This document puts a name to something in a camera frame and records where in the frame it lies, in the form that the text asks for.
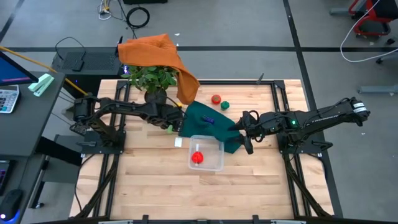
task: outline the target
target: wooden table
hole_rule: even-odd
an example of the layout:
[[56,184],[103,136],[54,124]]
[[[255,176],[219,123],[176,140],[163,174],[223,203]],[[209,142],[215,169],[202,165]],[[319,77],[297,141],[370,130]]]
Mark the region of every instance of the wooden table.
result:
[[[103,80],[98,97],[113,98],[116,82]],[[290,109],[306,111],[300,80],[285,80],[285,85]],[[167,94],[178,101],[176,88],[169,88]],[[211,104],[213,94],[229,101],[231,107],[221,113],[234,121],[243,110],[274,111],[269,85],[202,85],[196,100],[221,111],[220,106]],[[143,103],[144,92],[131,88],[129,101]],[[109,118],[104,116],[103,120],[109,122]],[[188,168],[189,138],[183,139],[182,147],[174,147],[176,133],[166,134],[133,116],[126,117],[125,130],[126,148],[119,160],[112,219],[141,219],[143,215],[151,220],[251,219],[255,214],[260,219],[293,218],[276,136],[253,142],[253,155],[248,155],[243,146],[234,154],[225,154],[221,172],[201,172]],[[300,157],[309,191],[327,212],[333,213],[321,162],[308,155]],[[95,155],[81,169],[77,194],[83,206],[97,188],[102,158]],[[299,190],[296,194],[303,215]],[[77,213],[74,200],[70,215]]]

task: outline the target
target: desk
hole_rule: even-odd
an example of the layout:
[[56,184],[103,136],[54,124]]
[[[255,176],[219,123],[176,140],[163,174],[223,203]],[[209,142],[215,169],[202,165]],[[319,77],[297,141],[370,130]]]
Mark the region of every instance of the desk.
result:
[[[31,73],[36,77],[43,75],[43,72]],[[0,157],[16,161],[4,195],[18,187],[24,191],[16,223],[21,221],[45,162],[45,155],[35,154],[35,151],[65,79],[63,73],[51,75],[55,79],[41,97],[28,90],[29,84],[19,85],[22,96],[17,108],[11,114],[0,114],[0,124],[6,127],[0,131]]]
[[[284,81],[290,109],[307,110],[300,80]],[[103,80],[98,97],[113,98],[116,82]],[[167,94],[178,101],[175,87]],[[213,94],[229,101],[231,107],[221,113],[234,121],[243,110],[274,111],[267,85],[202,85],[196,100],[221,111],[220,106],[211,104]],[[131,88],[129,101],[143,103],[143,98],[143,91]],[[103,116],[103,121],[109,122],[109,118]],[[125,151],[119,160],[111,219],[140,220],[144,214],[151,220],[248,220],[254,214],[260,219],[293,218],[284,162],[275,136],[253,142],[253,155],[247,155],[243,147],[226,154],[221,172],[200,172],[188,168],[189,138],[183,139],[182,147],[174,147],[176,133],[168,135],[133,116],[126,117],[125,130]],[[81,169],[77,194],[82,205],[96,190],[102,157],[95,155]],[[301,161],[309,191],[327,212],[333,213],[321,162],[308,155],[301,155]],[[296,194],[303,214],[298,190]],[[74,201],[70,215],[77,213]]]

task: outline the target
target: green ball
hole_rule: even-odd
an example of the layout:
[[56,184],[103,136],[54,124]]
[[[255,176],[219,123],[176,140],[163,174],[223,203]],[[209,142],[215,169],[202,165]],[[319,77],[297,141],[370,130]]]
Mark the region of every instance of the green ball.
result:
[[229,108],[229,103],[227,101],[223,101],[221,103],[221,109],[222,110],[227,110]]

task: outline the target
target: white cable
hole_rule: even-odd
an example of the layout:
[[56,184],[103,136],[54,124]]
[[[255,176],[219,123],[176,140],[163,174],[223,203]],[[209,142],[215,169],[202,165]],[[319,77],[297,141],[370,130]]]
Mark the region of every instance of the white cable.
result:
[[392,54],[392,53],[398,51],[398,48],[397,48],[397,49],[395,49],[395,50],[393,50],[393,51],[390,51],[390,52],[388,52],[388,53],[385,53],[385,54],[382,54],[382,55],[373,56],[373,57],[369,57],[369,58],[362,59],[362,60],[350,60],[350,59],[348,59],[348,58],[346,58],[346,57],[344,56],[344,53],[343,53],[343,44],[346,42],[346,40],[347,40],[349,34],[351,33],[351,31],[353,31],[353,29],[354,29],[354,27],[357,25],[357,23],[359,23],[359,22],[361,21],[361,19],[363,19],[365,16],[367,16],[367,14],[369,13],[369,11],[372,10],[372,9],[379,3],[379,1],[380,1],[380,0],[378,0],[369,10],[366,11],[366,13],[365,13],[360,19],[358,19],[358,21],[356,21],[356,23],[355,23],[355,24],[352,26],[352,28],[348,31],[348,33],[347,33],[347,35],[346,35],[346,38],[344,38],[343,42],[341,43],[341,45],[340,45],[340,53],[341,53],[341,56],[343,56],[343,58],[344,58],[347,62],[352,62],[352,63],[356,63],[356,62],[365,62],[365,61],[367,61],[367,60],[371,60],[371,59],[383,57],[383,56],[386,56],[386,55],[389,55],[389,54]]
[[112,17],[112,15],[109,13],[109,16],[107,17],[107,18],[101,18],[101,14],[98,14],[98,18],[100,19],[100,20],[108,20],[108,19],[110,19]]
[[[102,20],[102,21],[105,21],[105,20],[110,19],[110,18],[112,17],[112,14],[111,14],[111,12],[109,12],[108,10],[106,10],[105,7],[104,7],[104,9],[103,9],[103,6],[104,6],[104,0],[101,0],[101,4],[98,6],[98,19],[99,19],[99,20]],[[102,12],[102,11],[104,11],[105,14],[109,14],[109,16],[108,16],[107,18],[102,18],[102,17],[101,17],[101,12]]]

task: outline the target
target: red ball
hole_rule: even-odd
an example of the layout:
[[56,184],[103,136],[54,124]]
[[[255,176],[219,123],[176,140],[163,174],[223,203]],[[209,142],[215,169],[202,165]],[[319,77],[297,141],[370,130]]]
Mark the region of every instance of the red ball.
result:
[[219,95],[213,95],[211,97],[211,102],[213,102],[214,104],[219,104],[221,103],[221,97]]
[[196,164],[200,164],[203,162],[203,154],[201,152],[195,152],[192,154],[192,162]]

